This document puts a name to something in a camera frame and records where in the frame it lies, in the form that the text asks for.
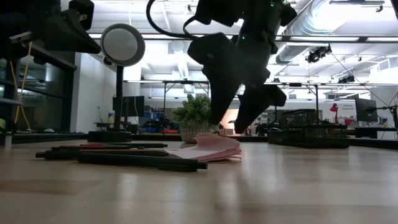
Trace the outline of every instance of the ceiling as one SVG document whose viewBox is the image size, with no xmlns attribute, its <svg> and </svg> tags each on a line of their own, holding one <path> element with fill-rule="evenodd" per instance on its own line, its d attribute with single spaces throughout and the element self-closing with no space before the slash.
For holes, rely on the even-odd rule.
<svg viewBox="0 0 398 224">
<path fill-rule="evenodd" d="M 63 8 L 67 8 L 67 0 L 62 0 Z M 145 9 L 147 1 L 125 0 L 94 0 L 95 14 L 91 34 L 100 34 L 105 28 L 116 23 L 130 24 L 142 34 L 154 34 L 156 31 L 149 25 Z M 300 11 L 308 4 L 309 0 L 291 1 L 294 9 Z M 163 0 L 156 1 L 152 7 L 151 15 L 154 22 L 169 32 L 182 33 L 183 23 L 195 13 L 198 0 Z M 398 21 L 391 2 L 386 0 L 384 9 L 376 12 L 378 6 L 328 6 L 320 13 L 316 22 L 320 26 L 331 26 L 337 19 L 344 17 L 344 21 L 331 35 L 389 35 L 398 33 Z M 225 34 L 237 34 L 239 25 L 226 27 L 216 22 L 205 26 L 193 23 L 187 27 L 192 34 L 208 34 L 224 32 Z M 141 63 L 144 76 L 172 74 L 178 70 L 178 61 L 170 53 L 170 40 L 147 40 L 146 55 Z M 287 65 L 276 63 L 275 56 L 271 57 L 267 69 L 272 77 L 279 78 L 282 82 L 336 82 L 338 77 L 348 74 L 346 69 L 354 72 L 362 82 L 369 76 L 369 68 L 385 61 L 389 57 L 398 55 L 398 44 L 331 44 L 334 56 L 327 55 L 317 63 L 308 64 L 305 61 L 307 52 L 303 52 Z M 185 55 L 187 68 L 190 72 L 197 72 L 202 66 Z"/>
</svg>

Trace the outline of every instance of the computer screen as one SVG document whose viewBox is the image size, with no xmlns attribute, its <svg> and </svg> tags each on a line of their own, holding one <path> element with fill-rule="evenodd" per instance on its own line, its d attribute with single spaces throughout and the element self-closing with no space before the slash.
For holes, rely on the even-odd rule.
<svg viewBox="0 0 398 224">
<path fill-rule="evenodd" d="M 356 116 L 358 121 L 366 122 L 378 122 L 379 116 L 376 110 L 370 110 L 370 108 L 376 108 L 376 102 L 374 100 L 365 100 L 355 98 Z"/>
<path fill-rule="evenodd" d="M 143 96 L 125 96 L 125 97 L 123 97 L 122 116 L 126 115 L 126 104 L 127 104 L 126 100 L 129 100 L 127 116 L 144 116 L 144 97 Z M 116 97 L 113 98 L 113 110 L 116 111 Z"/>
</svg>

